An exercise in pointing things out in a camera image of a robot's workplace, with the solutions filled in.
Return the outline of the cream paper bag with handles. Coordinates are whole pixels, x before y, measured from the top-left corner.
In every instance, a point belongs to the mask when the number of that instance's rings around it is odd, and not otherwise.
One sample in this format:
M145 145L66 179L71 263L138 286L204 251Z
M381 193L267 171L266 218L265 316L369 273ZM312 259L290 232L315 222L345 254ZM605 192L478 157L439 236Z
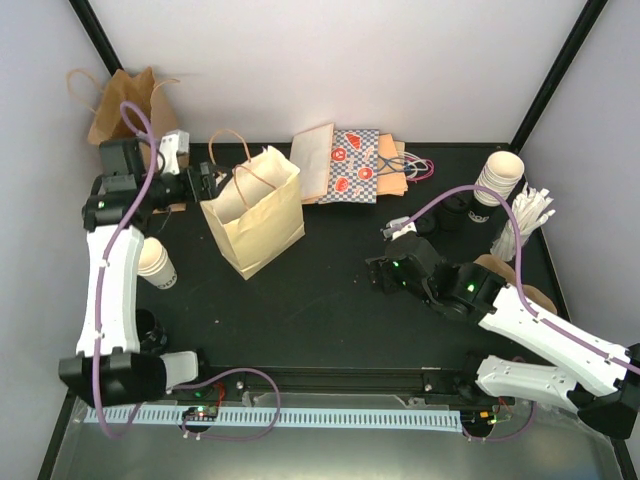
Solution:
M244 153L218 197L200 207L221 255L248 280L305 230L299 168L271 145Z

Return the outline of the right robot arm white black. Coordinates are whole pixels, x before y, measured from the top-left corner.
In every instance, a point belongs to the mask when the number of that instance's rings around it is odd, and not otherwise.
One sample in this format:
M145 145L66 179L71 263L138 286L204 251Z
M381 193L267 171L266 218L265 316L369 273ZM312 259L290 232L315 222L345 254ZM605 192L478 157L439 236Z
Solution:
M603 340L561 319L499 274L453 264L415 233L391 240L366 261L373 287L404 290L447 320L476 325L547 360L535 365L488 355L454 379L457 396L516 397L558 407L612 439L631 436L639 413L639 347Z

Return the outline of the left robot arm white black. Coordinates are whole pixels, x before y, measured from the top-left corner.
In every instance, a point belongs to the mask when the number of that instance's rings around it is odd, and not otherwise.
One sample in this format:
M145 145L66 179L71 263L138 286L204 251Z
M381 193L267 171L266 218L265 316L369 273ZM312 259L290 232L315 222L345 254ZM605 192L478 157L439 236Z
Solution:
M181 166L188 152L181 130L99 146L103 173L82 209L90 258L85 320L75 355L58 366L63 383L93 408L159 400L178 385L193 399L213 391L215 376L196 352L147 352L137 326L138 262L154 211L215 199L233 177L210 162Z

